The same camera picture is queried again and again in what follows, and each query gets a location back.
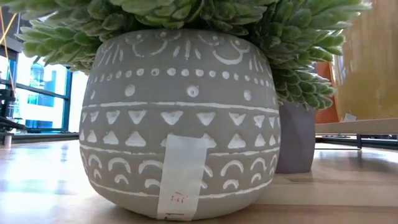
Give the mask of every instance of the white line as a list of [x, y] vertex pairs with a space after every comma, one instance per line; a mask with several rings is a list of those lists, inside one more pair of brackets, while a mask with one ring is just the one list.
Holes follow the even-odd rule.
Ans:
[[[140, 105], [160, 105], [160, 106], [203, 106], [209, 108], [221, 108], [221, 109], [244, 109], [244, 110], [258, 110], [267, 113], [279, 114], [279, 110], [271, 108], [261, 108], [253, 106], [242, 106], [242, 105], [225, 105], [221, 103], [187, 103], [187, 102], [116, 102], [116, 103], [103, 103], [100, 107], [112, 107], [112, 106], [140, 106]], [[98, 105], [88, 105], [88, 107], [97, 107]]]
[[234, 156], [234, 155], [244, 155], [244, 156], [251, 156], [260, 153], [268, 153], [268, 152], [276, 152], [279, 151], [279, 147], [275, 147], [273, 149], [266, 149], [263, 151], [247, 151], [247, 152], [235, 152], [235, 153], [228, 153], [228, 152], [220, 152], [220, 153], [210, 153], [209, 156]]
[[[117, 153], [117, 154], [126, 154], [130, 156], [156, 156], [156, 155], [161, 155], [164, 153], [154, 153], [154, 152], [138, 152], [138, 153], [133, 153], [129, 151], [119, 151], [119, 150], [114, 150], [114, 149], [101, 149], [98, 147], [91, 147], [91, 146], [86, 146], [83, 144], [80, 144], [80, 148], [84, 150], [94, 150], [97, 152], [108, 152], [108, 153]], [[235, 155], [244, 155], [244, 156], [251, 156], [251, 155], [256, 155], [260, 153], [269, 153], [269, 152], [276, 152], [279, 150], [279, 147], [275, 147], [273, 149], [266, 149], [263, 151], [247, 151], [247, 152], [219, 152], [219, 153], [210, 153], [209, 156], [235, 156]]]
[[[96, 187], [100, 187], [102, 189], [106, 189], [106, 190], [108, 190], [110, 192], [116, 192], [116, 193], [120, 193], [120, 194], [126, 194], [126, 195], [138, 196], [138, 197], [159, 197], [158, 195], [149, 195], [149, 194], [145, 194], [145, 193], [142, 193], [142, 192], [138, 192], [138, 193], [126, 192], [126, 191], [123, 191], [123, 190], [113, 189], [111, 187], [105, 187], [105, 186], [102, 186], [100, 184], [97, 184], [97, 183], [93, 182], [92, 180], [90, 180], [90, 182], [93, 185], [95, 185]], [[271, 182], [272, 182], [272, 179], [269, 180], [266, 183], [258, 185], [257, 187], [253, 187], [253, 188], [246, 189], [246, 190], [240, 190], [240, 191], [237, 191], [237, 192], [231, 192], [231, 193], [225, 193], [225, 194], [201, 195], [201, 196], [199, 196], [199, 199], [223, 198], [223, 197], [227, 197], [227, 196], [231, 196], [231, 195], [248, 194], [250, 192], [253, 192], [253, 191], [256, 191], [256, 190], [261, 190], [262, 188], [267, 187]]]
[[82, 144], [80, 144], [80, 148], [81, 148], [81, 149], [84, 149], [84, 150], [94, 150], [94, 151], [97, 151], [97, 152], [108, 152], [108, 153], [127, 154], [127, 155], [130, 155], [130, 156], [146, 156], [146, 155], [156, 156], [156, 155], [159, 155], [159, 154], [156, 154], [156, 153], [154, 153], [154, 152], [149, 152], [149, 153], [143, 153], [143, 152], [132, 153], [132, 152], [129, 152], [129, 151], [119, 151], [119, 150], [114, 150], [114, 149], [101, 149], [101, 148], [98, 148], [98, 147], [90, 147], [90, 146], [85, 146], [85, 145], [82, 145]]

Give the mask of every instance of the wooden surface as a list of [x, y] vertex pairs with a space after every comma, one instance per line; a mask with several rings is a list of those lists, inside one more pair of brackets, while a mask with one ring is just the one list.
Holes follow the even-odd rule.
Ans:
[[398, 134], [398, 118], [316, 124], [317, 134]]
[[[0, 223], [165, 222], [96, 194], [85, 177], [78, 142], [69, 141], [0, 151]], [[277, 175], [254, 205], [195, 223], [397, 224], [398, 152], [316, 151], [311, 174]]]

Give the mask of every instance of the gray pot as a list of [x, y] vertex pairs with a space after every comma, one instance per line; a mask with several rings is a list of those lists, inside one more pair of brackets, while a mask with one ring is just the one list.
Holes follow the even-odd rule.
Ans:
[[[190, 205], [193, 220], [247, 207], [271, 182], [280, 146], [279, 108], [264, 55], [245, 40], [202, 30], [144, 30], [104, 43], [88, 79], [80, 127], [93, 188], [154, 218], [166, 180], [181, 179], [165, 180], [173, 167], [201, 169], [199, 182], [179, 186], [198, 189], [190, 195], [198, 200]], [[179, 143], [187, 150], [205, 145], [203, 163], [198, 157], [191, 164], [164, 164], [173, 152], [165, 147], [169, 134], [203, 140]]]
[[311, 171], [315, 151], [315, 112], [303, 106], [284, 103], [279, 108], [282, 142], [277, 174]]

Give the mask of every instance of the orange object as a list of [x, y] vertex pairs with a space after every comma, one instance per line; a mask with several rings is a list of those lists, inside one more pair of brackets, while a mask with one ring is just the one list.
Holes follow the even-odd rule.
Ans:
[[[331, 70], [330, 64], [327, 62], [317, 63], [317, 72], [318, 75], [331, 80]], [[328, 108], [327, 110], [318, 111], [315, 117], [315, 122], [317, 124], [325, 124], [325, 123], [335, 123], [338, 122], [335, 98], [332, 98], [333, 106]]]

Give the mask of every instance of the white triangle pattern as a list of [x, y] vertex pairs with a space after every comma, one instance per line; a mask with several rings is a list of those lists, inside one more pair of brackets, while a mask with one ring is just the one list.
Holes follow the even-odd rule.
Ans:
[[95, 112], [90, 113], [91, 122], [94, 122], [97, 119], [99, 113], [100, 113], [99, 111], [95, 111]]
[[271, 127], [274, 128], [274, 126], [275, 126], [275, 118], [274, 117], [270, 117], [269, 118], [269, 123], [271, 124]]
[[114, 134], [113, 131], [110, 131], [104, 138], [103, 141], [105, 144], [111, 144], [111, 145], [118, 145], [119, 140], [117, 139], [116, 135]]
[[261, 134], [257, 136], [256, 142], [254, 143], [254, 146], [256, 147], [262, 147], [266, 145], [266, 141], [264, 140], [264, 137], [262, 137]]
[[234, 121], [234, 124], [239, 126], [242, 124], [246, 114], [229, 113], [229, 116]]
[[130, 135], [129, 139], [127, 139], [126, 145], [132, 147], [144, 147], [147, 145], [147, 143], [137, 131], [134, 131]]
[[146, 110], [143, 111], [129, 111], [129, 116], [134, 124], [139, 124], [144, 118]]
[[211, 124], [211, 122], [214, 120], [214, 117], [216, 116], [215, 112], [211, 112], [211, 113], [198, 113], [197, 114], [200, 122], [204, 125], [204, 126], [209, 126]]
[[235, 134], [228, 144], [229, 149], [240, 149], [246, 147], [246, 142], [238, 134]]
[[84, 141], [85, 140], [85, 132], [81, 130], [79, 140]]
[[108, 111], [106, 112], [106, 118], [108, 119], [109, 124], [113, 124], [116, 119], [119, 117], [120, 111]]
[[81, 114], [81, 122], [82, 122], [82, 123], [85, 122], [86, 116], [87, 116], [87, 113], [86, 113], [86, 112], [84, 112], [84, 113]]
[[262, 128], [262, 123], [264, 122], [265, 118], [266, 117], [264, 115], [259, 115], [259, 116], [253, 117], [254, 122], [256, 123], [256, 126], [259, 128]]
[[94, 131], [90, 131], [90, 134], [87, 137], [88, 142], [96, 143], [97, 142], [97, 136], [95, 136]]
[[274, 135], [271, 136], [271, 138], [269, 139], [269, 145], [270, 146], [274, 146], [276, 144], [276, 140]]
[[204, 134], [202, 139], [206, 141], [206, 146], [208, 149], [212, 149], [217, 146], [216, 141], [214, 141], [214, 139], [211, 138], [208, 134]]
[[162, 115], [164, 121], [166, 121], [169, 125], [175, 125], [180, 119], [180, 117], [184, 114], [182, 111], [173, 111], [173, 112], [163, 112]]

